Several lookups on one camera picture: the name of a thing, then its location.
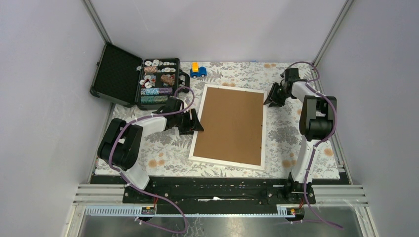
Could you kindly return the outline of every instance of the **table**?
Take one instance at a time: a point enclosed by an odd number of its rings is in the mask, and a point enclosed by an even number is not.
[[[256,90],[269,91],[272,83],[281,80],[280,73],[290,63],[199,63],[207,68],[205,78],[191,78],[191,88],[196,94],[192,108],[197,112],[204,85],[217,84],[237,86]],[[300,68],[300,77],[311,78],[306,65],[296,65]],[[190,62],[181,62],[181,69],[189,73]],[[181,93],[179,96],[189,103],[191,93]],[[161,133],[154,133],[141,141],[138,162],[151,176],[200,176],[200,177],[257,177],[257,178],[287,178],[292,167],[296,164],[301,146],[301,134],[298,123],[302,103],[296,99],[287,99],[281,108],[268,108],[265,147],[265,171],[255,171],[243,168],[233,168],[209,163],[189,161],[189,151],[192,135],[179,136],[177,128]],[[112,118],[131,121],[151,111],[141,111],[136,106],[125,108],[116,105]],[[338,179],[339,172],[332,147],[329,142],[319,146],[317,162],[314,164],[313,178]],[[101,159],[97,159],[96,175],[118,175]]]

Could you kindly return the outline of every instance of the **toolbox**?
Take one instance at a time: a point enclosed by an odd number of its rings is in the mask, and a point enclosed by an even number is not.
[[[97,63],[90,93],[128,108],[137,105],[141,110],[155,110],[180,86],[189,87],[189,80],[189,75],[180,69],[178,58],[143,61],[107,43]]]

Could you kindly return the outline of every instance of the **gray floor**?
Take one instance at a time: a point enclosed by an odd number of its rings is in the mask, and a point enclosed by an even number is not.
[[[315,219],[306,210],[305,220]],[[132,217],[86,216],[82,237],[358,237],[362,236],[356,213],[350,207],[322,207],[321,215],[326,220],[342,225],[338,231],[325,224],[302,223],[280,224],[285,219],[277,218],[188,218],[190,227],[183,235],[174,235],[134,222]],[[182,218],[153,218],[150,222],[174,230],[183,228]]]

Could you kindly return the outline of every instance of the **brown backing board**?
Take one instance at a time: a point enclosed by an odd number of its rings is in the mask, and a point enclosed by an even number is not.
[[[207,88],[193,156],[261,165],[264,94],[250,91]]]

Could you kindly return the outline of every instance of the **white frame border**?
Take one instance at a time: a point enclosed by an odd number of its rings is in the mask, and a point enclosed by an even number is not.
[[[201,104],[199,105],[199,112],[198,112],[198,119],[201,120],[202,110],[204,108],[205,103],[205,96],[207,95],[208,87],[213,88],[220,88],[220,89],[227,89],[227,90],[239,90],[239,91],[246,91],[246,92],[253,92],[253,93],[262,93],[263,94],[263,101],[266,100],[268,97],[268,92],[264,90],[253,90],[247,88],[240,88],[240,87],[231,87],[231,86],[223,86],[223,85],[212,85],[212,84],[205,84],[204,92],[201,98]],[[198,161],[198,162],[205,162],[205,163],[212,163],[217,165],[224,165],[224,166],[231,166],[231,167],[238,167],[238,168],[246,168],[246,169],[255,169],[255,170],[265,170],[265,146],[266,146],[266,107],[267,105],[263,106],[263,117],[262,117],[262,151],[260,157],[260,165],[254,164],[245,164],[245,163],[238,163],[232,161],[225,161],[225,160],[218,160],[218,159],[210,159],[204,157],[196,157],[194,156],[195,150],[195,143],[198,136],[198,132],[194,132],[194,137],[192,138],[191,144],[191,151],[189,152],[189,160]]]

